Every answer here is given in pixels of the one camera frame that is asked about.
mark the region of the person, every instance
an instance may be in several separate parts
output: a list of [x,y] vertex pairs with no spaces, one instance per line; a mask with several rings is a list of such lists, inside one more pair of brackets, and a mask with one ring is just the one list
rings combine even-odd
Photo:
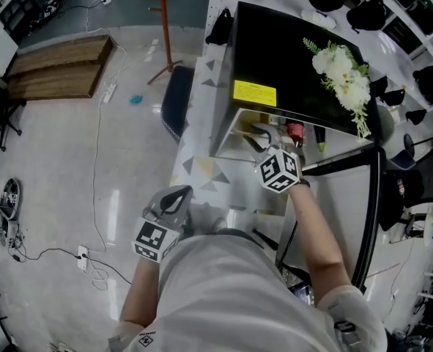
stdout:
[[306,181],[292,186],[316,307],[296,298],[249,235],[180,242],[138,262],[111,351],[386,351],[385,329],[353,287]]

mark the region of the white floor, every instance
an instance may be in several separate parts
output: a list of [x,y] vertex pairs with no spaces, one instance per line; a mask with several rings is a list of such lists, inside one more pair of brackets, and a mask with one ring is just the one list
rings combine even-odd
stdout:
[[[163,43],[159,26],[113,29],[127,49],[126,64],[148,53],[154,39]],[[174,60],[194,65],[201,53],[203,31],[171,28]],[[97,227],[107,252],[94,254],[131,279],[138,256],[130,240],[137,215],[159,189],[169,186],[177,144],[153,106],[160,106],[169,81],[163,74],[146,82],[165,65],[161,46],[150,61],[124,70],[112,101],[101,108],[95,203]],[[22,136],[11,132],[7,151],[0,151],[0,192],[10,177],[22,183],[21,228],[30,257],[60,247],[78,252],[78,245],[101,251],[92,214],[92,167],[98,101],[105,82],[119,69],[123,52],[114,50],[91,100],[28,103],[21,111]],[[131,105],[129,99],[143,95]],[[77,351],[101,351],[116,325],[129,285],[112,270],[108,291],[92,286],[92,277],[76,259],[46,252],[38,261],[13,260],[0,244],[0,313],[24,351],[45,351],[62,340]]]

